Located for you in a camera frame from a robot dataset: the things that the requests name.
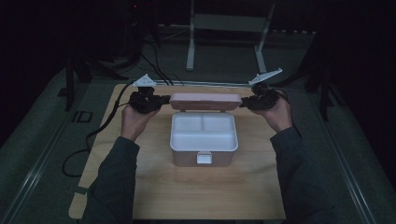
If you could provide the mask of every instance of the white plastic box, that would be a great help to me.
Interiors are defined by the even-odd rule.
[[[233,115],[242,104],[238,94],[174,93],[170,145],[177,166],[227,166],[238,149]],[[187,112],[187,110],[211,110]]]

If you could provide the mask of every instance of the table surface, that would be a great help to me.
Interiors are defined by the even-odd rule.
[[[113,91],[103,122],[124,85]],[[130,86],[120,103],[126,103]],[[250,88],[157,86],[154,94],[175,92],[252,94]],[[111,123],[97,134],[90,157],[78,183],[87,189],[97,177],[100,163],[120,135],[121,108]],[[265,120],[246,108],[234,115],[239,147],[227,167],[177,167],[172,161],[170,131],[176,110],[163,105],[150,120],[136,143],[137,156],[134,193],[135,219],[281,219],[285,218],[276,171],[276,154],[269,138],[275,132]],[[69,208],[71,218],[81,218],[86,196],[75,193]]]

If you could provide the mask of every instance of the container lid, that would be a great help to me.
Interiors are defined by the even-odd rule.
[[[169,100],[176,110],[234,110],[242,104],[241,96],[226,93],[173,93]]]

